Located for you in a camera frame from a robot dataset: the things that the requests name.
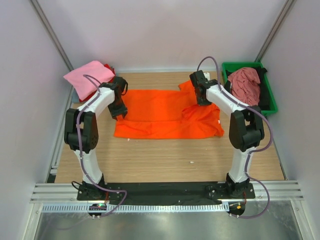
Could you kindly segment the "orange t shirt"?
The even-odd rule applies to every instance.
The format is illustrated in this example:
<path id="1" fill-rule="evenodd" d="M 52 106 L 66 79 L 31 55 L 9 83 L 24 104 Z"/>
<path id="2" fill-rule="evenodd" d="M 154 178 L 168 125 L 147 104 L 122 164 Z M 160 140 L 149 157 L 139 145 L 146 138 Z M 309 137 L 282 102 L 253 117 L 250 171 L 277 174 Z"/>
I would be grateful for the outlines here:
<path id="1" fill-rule="evenodd" d="M 191 81 L 178 90 L 130 89 L 123 96 L 127 115 L 115 125 L 114 136 L 127 139 L 205 139 L 222 137 L 220 109 L 197 104 Z"/>

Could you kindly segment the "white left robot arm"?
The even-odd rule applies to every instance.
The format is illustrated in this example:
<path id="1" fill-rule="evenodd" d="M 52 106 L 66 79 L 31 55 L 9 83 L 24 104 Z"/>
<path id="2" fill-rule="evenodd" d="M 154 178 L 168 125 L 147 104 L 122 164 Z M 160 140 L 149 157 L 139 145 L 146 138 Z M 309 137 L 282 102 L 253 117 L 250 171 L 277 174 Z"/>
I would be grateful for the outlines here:
<path id="1" fill-rule="evenodd" d="M 99 168 L 96 147 L 99 141 L 97 119 L 100 114 L 108 109 L 111 117 L 125 118 L 128 113 L 122 97 L 128 91 L 128 82 L 116 76 L 111 82 L 100 82 L 95 77 L 84 74 L 95 88 L 95 94 L 82 106 L 70 108 L 65 114 L 64 142 L 78 158 L 82 171 L 82 186 L 88 189 L 93 199 L 101 200 L 108 190 L 105 185 L 104 175 Z"/>

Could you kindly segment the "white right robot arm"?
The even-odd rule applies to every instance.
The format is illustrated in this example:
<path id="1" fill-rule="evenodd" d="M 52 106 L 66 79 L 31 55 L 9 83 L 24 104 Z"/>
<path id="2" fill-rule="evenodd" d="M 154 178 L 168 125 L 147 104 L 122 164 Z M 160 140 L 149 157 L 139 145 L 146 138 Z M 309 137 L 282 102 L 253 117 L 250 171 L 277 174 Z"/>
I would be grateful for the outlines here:
<path id="1" fill-rule="evenodd" d="M 230 117 L 228 137 L 234 152 L 231 168 L 226 175 L 225 192 L 231 198 L 239 198 L 249 187 L 253 153 L 265 137 L 260 108 L 248 109 L 217 80 L 208 80 L 201 70 L 193 72 L 189 78 L 198 105 L 214 104 Z"/>

